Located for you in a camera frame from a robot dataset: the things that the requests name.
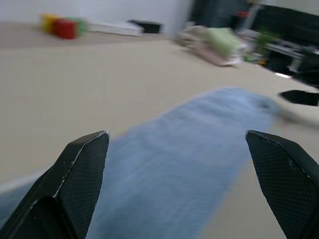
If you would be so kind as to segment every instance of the white wall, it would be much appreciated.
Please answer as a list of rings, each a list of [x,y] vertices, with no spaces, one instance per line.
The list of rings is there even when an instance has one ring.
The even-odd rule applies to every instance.
[[[0,0],[0,20],[37,22],[42,12],[98,20],[157,21],[165,33],[181,29],[192,0]]]
[[[319,15],[319,0],[269,0],[268,5]]]

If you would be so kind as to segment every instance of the white box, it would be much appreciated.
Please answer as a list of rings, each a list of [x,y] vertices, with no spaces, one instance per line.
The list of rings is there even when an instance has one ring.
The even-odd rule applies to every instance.
[[[130,22],[120,21],[91,21],[88,23],[89,31],[105,32],[120,35],[142,36],[144,29]]]

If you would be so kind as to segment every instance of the blue towel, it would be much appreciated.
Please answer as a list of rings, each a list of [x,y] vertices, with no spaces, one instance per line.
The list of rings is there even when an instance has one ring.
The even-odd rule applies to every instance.
[[[86,238],[196,238],[251,159],[246,130],[267,131],[279,110],[268,98],[220,88],[113,140]],[[0,196],[0,227],[25,192],[15,191],[9,208],[10,197]]]

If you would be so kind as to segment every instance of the pile of clothes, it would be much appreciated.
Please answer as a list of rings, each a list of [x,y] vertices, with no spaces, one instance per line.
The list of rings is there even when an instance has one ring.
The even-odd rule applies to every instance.
[[[217,66],[240,64],[248,48],[230,28],[206,28],[192,23],[178,35],[177,42]]]

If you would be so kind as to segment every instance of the floor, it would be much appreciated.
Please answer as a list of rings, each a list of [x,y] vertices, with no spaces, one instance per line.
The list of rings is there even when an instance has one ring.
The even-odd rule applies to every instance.
[[[15,28],[2,24],[2,29]],[[120,36],[105,35],[90,44],[95,36],[88,34],[80,40],[85,43],[71,44],[58,39],[47,43],[44,39],[51,36],[25,31],[17,33],[20,38],[8,33],[0,43],[0,183],[48,167],[78,137],[107,129],[114,138],[216,87],[242,87],[269,96],[304,120],[319,119],[317,108],[289,104],[277,96],[284,90],[314,89],[248,63],[239,68],[212,66],[160,35],[139,42],[121,37],[109,44]],[[42,37],[39,45],[30,40],[35,36]],[[317,128],[280,120],[272,131],[318,158]],[[251,164],[202,238],[285,238]]]

